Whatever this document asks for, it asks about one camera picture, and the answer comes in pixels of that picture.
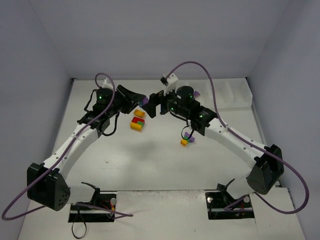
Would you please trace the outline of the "yellow striped lego brick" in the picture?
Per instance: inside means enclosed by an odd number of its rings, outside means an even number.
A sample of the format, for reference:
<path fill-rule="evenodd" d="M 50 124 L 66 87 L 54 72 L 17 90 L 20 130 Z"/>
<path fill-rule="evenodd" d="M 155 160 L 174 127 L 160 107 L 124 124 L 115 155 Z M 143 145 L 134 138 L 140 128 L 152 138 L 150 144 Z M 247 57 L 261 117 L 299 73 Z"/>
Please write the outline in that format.
<path fill-rule="evenodd" d="M 146 113 L 144 111 L 141 111 L 141 110 L 138 110 L 136 109 L 134 112 L 133 112 L 134 116 L 138 117 L 138 118 L 141 118 L 143 119 L 146 115 Z"/>

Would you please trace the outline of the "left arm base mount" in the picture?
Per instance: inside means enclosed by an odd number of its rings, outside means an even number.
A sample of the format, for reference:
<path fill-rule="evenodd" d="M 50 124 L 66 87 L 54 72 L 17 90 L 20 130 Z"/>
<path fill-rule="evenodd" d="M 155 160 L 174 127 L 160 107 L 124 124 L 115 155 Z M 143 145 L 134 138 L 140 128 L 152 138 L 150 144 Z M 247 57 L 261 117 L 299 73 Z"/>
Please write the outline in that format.
<path fill-rule="evenodd" d="M 101 192 L 100 188 L 88 183 L 82 182 L 94 189 L 93 196 L 90 201 L 85 204 L 100 207 L 106 210 L 116 210 L 117 194 L 116 192 Z M 115 221 L 115 214 L 97 208 L 90 208 L 87 206 L 71 205 L 69 211 L 69 223 L 113 223 Z"/>

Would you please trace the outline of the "purple flower lego brick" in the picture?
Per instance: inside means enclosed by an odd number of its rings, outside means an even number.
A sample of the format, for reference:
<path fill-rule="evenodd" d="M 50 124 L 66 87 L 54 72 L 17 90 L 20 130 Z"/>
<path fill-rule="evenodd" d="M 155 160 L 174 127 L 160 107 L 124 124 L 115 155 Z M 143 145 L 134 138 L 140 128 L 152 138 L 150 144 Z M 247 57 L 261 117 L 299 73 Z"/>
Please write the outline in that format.
<path fill-rule="evenodd" d="M 138 105 L 139 105 L 140 107 L 142 107 L 142 106 L 146 105 L 148 102 L 149 102 L 149 99 L 148 99 L 147 97 L 144 97 L 144 98 L 138 103 Z"/>

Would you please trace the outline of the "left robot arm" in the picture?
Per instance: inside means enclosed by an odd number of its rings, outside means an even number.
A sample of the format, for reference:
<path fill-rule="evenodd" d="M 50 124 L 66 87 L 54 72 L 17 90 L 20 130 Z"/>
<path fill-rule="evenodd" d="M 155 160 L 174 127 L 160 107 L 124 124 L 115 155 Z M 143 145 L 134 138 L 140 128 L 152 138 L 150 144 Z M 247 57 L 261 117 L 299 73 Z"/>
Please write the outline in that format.
<path fill-rule="evenodd" d="M 82 183 L 68 186 L 66 179 L 74 164 L 86 149 L 99 139 L 118 113 L 129 114 L 145 96 L 118 85 L 95 89 L 96 103 L 78 120 L 71 136 L 43 163 L 33 163 L 27 169 L 27 197 L 52 210 L 67 204 L 89 203 L 98 195 L 95 186 Z"/>

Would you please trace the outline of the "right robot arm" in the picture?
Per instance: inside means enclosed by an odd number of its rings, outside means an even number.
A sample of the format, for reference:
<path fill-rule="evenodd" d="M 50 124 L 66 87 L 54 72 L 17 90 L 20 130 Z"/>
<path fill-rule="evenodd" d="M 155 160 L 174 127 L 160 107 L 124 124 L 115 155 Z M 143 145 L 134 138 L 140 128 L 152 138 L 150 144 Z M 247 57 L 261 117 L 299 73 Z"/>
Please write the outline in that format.
<path fill-rule="evenodd" d="M 163 90 L 149 96 L 148 103 L 142 108 L 151 118 L 160 114 L 172 113 L 184 121 L 195 132 L 215 140 L 237 155 L 248 167 L 249 172 L 232 180 L 227 185 L 218 185 L 217 189 L 227 192 L 233 199 L 256 192 L 266 195 L 284 173 L 281 149 L 273 144 L 266 146 L 236 132 L 227 125 L 222 125 L 213 110 L 201 105 L 193 96 L 190 86 L 166 94 Z"/>

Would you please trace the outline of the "purple green yellow lego stack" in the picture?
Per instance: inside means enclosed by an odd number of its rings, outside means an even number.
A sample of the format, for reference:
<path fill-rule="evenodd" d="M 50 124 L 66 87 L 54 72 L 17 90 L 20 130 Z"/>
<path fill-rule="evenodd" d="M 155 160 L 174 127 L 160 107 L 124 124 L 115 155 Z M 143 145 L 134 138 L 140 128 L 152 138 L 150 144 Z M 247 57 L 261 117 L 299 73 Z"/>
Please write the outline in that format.
<path fill-rule="evenodd" d="M 186 147 L 189 143 L 194 143 L 194 142 L 195 142 L 195 138 L 191 136 L 188 132 L 185 132 L 180 141 L 180 144 L 183 147 Z"/>

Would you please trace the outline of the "purple sloped lego brick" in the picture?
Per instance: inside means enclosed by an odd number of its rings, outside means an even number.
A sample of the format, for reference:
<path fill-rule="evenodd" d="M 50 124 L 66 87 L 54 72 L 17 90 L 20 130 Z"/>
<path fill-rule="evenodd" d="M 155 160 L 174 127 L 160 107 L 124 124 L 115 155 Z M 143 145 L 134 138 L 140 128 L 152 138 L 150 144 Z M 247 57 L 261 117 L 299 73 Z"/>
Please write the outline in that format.
<path fill-rule="evenodd" d="M 198 91 L 193 92 L 193 97 L 196 99 L 200 96 L 201 94 Z"/>

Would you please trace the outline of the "red yellow green lego stack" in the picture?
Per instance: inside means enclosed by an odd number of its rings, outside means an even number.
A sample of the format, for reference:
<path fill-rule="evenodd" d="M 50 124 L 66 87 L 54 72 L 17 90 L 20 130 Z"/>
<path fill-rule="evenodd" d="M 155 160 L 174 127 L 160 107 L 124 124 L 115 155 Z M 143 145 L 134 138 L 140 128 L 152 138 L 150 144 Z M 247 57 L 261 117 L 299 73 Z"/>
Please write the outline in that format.
<path fill-rule="evenodd" d="M 134 116 L 129 126 L 132 130 L 140 132 L 143 129 L 144 125 L 145 125 L 144 119 Z"/>

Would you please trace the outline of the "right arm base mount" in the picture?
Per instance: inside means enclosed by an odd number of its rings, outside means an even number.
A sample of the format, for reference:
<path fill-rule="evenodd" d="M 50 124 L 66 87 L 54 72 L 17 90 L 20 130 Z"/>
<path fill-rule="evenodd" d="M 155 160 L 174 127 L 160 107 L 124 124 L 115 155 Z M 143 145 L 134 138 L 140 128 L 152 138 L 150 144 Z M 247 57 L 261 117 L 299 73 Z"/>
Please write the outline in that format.
<path fill-rule="evenodd" d="M 254 219 L 249 195 L 234 199 L 224 185 L 218 190 L 205 191 L 207 216 L 209 220 Z"/>

